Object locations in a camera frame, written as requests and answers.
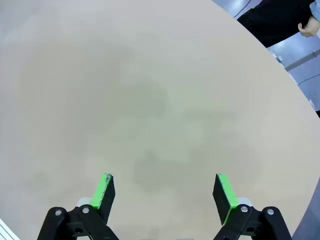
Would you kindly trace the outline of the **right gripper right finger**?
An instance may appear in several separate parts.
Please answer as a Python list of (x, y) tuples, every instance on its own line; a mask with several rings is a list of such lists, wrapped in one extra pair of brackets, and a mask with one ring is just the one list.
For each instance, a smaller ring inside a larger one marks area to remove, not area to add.
[(247, 198), (236, 197), (226, 174), (216, 174), (212, 195), (222, 225), (216, 240), (238, 240), (240, 236), (253, 240), (292, 238), (277, 207), (267, 206), (259, 211)]

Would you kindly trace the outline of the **person's left hand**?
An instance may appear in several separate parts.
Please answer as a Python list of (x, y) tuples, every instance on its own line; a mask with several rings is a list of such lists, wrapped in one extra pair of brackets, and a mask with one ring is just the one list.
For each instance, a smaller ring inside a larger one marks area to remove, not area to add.
[(320, 22), (314, 16), (311, 16), (305, 26), (299, 23), (297, 27), (302, 36), (313, 37), (320, 29)]

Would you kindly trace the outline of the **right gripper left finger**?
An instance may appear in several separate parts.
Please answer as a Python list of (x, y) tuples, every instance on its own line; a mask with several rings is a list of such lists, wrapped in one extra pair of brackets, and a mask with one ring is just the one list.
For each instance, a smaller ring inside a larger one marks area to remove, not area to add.
[(89, 203), (67, 211), (63, 207), (48, 210), (40, 229), (39, 240), (76, 240), (89, 237), (91, 240), (117, 240), (107, 226), (115, 198), (114, 177), (104, 173)]

